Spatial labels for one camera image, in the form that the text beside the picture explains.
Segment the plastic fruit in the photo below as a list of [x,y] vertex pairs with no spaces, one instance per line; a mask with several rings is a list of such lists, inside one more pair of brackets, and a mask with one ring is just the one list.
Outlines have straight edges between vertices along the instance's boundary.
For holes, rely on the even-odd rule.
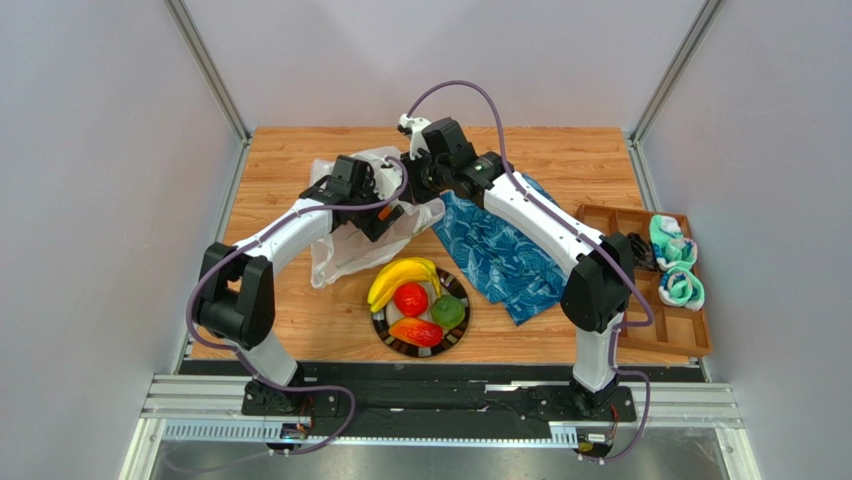
[[435,289],[435,295],[441,296],[441,280],[438,278],[435,264],[429,260],[409,257],[385,265],[367,294],[370,311],[376,313],[384,308],[402,285],[417,282],[430,282]]
[[393,303],[406,317],[416,317],[429,308],[429,294],[419,283],[406,283],[393,293]]
[[432,321],[447,330],[456,328],[464,320],[464,305],[461,300],[444,295],[432,304]]
[[444,339],[441,327],[419,318],[405,317],[391,325],[388,333],[418,347],[434,347]]

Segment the gray floor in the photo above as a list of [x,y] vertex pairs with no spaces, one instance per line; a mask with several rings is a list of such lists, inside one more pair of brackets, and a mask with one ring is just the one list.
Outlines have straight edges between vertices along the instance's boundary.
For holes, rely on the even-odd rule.
[[[619,431],[617,443],[632,430]],[[222,465],[263,451],[257,444],[164,443],[170,461],[184,468]],[[188,478],[158,462],[155,479]],[[330,446],[304,457],[264,457],[201,479],[727,479],[712,429],[648,429],[631,455],[598,467],[576,460],[573,451],[555,449]]]

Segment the plate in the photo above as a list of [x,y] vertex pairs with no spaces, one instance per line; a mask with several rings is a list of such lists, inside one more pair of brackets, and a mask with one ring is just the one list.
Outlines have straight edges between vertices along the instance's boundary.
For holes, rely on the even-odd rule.
[[[387,305],[385,305],[385,308],[372,315],[373,328],[376,329],[376,334],[378,334],[379,339],[385,345],[403,355],[408,355],[409,357],[414,358],[427,358],[446,352],[459,343],[459,340],[461,340],[467,331],[468,325],[470,325],[470,301],[467,298],[467,292],[464,290],[461,282],[456,280],[456,277],[446,270],[436,268],[435,271],[438,273],[438,278],[441,279],[443,295],[452,295],[461,300],[462,305],[464,305],[464,318],[461,323],[456,325],[455,328],[450,330],[443,329],[444,338],[441,340],[441,343],[434,347],[418,347],[417,345],[412,345],[408,342],[402,341],[390,334],[389,330],[391,325],[396,323],[397,320],[405,317],[405,315],[396,308],[396,304],[394,304],[393,300],[391,300]],[[432,284],[428,282],[420,282],[420,285],[422,285],[429,294],[429,305],[431,307],[437,298],[435,295],[435,289],[432,288]],[[426,312],[419,315],[417,318],[432,322],[432,313],[429,309],[427,309]]]

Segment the aluminum frame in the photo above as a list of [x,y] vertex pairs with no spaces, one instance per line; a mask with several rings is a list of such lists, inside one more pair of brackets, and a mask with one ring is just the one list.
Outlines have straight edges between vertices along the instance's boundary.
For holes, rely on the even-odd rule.
[[[219,101],[235,135],[243,144],[243,151],[234,178],[225,198],[222,216],[217,229],[217,239],[224,236],[230,218],[230,210],[236,198],[237,189],[248,156],[251,133],[245,126],[233,99],[228,93],[216,67],[207,52],[192,18],[183,0],[164,0],[172,14],[178,29],[184,36],[190,50],[198,62],[208,84]],[[651,177],[648,173],[642,152],[642,140],[662,109],[666,99],[675,87],[690,58],[704,38],[713,19],[718,14],[724,0],[706,0],[696,16],[689,33],[684,38],[676,55],[672,59],[659,86],[651,97],[636,128],[626,134],[628,152],[639,183],[642,201],[646,208],[659,210]],[[174,371],[183,358],[189,354],[191,343],[181,344],[175,356]],[[701,363],[702,371],[707,370]],[[272,424],[293,421],[307,421],[299,417],[245,417],[240,413],[243,388],[248,377],[212,377],[190,375],[156,375],[143,406],[130,448],[125,457],[121,478],[147,479],[156,462],[160,443],[174,435],[188,435],[189,427],[196,426],[193,439],[208,441],[263,442]],[[512,382],[508,385],[489,384],[489,389],[516,389],[523,386],[558,384],[558,382]],[[637,408],[644,406],[644,385],[624,383],[633,390]],[[737,409],[733,392],[725,383],[659,383],[652,387],[652,403],[648,428],[712,428],[715,429],[723,459],[732,479],[760,478],[757,466],[748,443],[745,427]],[[576,435],[576,427],[597,425],[593,422],[550,422],[552,439],[546,441],[506,441],[495,439],[491,442],[446,439],[418,438],[361,438],[341,437],[341,443],[361,445],[453,445],[453,446],[511,446],[519,445],[534,448],[567,447]],[[202,430],[204,427],[218,427],[218,430]],[[256,435],[240,435],[246,430]]]
[[[247,376],[156,375],[142,408],[133,443],[121,478],[147,479],[153,471],[160,442],[191,440],[212,442],[296,443],[276,435],[282,423],[309,422],[298,416],[249,417],[240,413]],[[509,391],[567,382],[517,381],[483,384],[484,391]],[[637,409],[644,407],[643,383],[624,382],[633,392]],[[653,385],[647,428],[707,428],[719,438],[725,466],[732,479],[759,478],[745,427],[730,385],[726,383],[656,383]],[[573,448],[578,427],[600,422],[550,422],[551,438],[444,439],[398,437],[348,437],[347,445],[405,445],[507,448]],[[308,443],[322,440],[312,438]]]

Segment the white wall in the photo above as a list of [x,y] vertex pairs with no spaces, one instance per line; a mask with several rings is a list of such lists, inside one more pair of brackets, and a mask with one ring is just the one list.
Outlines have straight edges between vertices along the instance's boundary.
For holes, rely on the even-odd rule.
[[764,478],[848,478],[852,3],[731,1],[652,128]]
[[[391,125],[472,80],[508,125],[635,126],[702,0],[187,0],[257,126]],[[455,87],[427,116],[491,125]]]
[[237,155],[162,2],[0,3],[0,476],[117,478]]

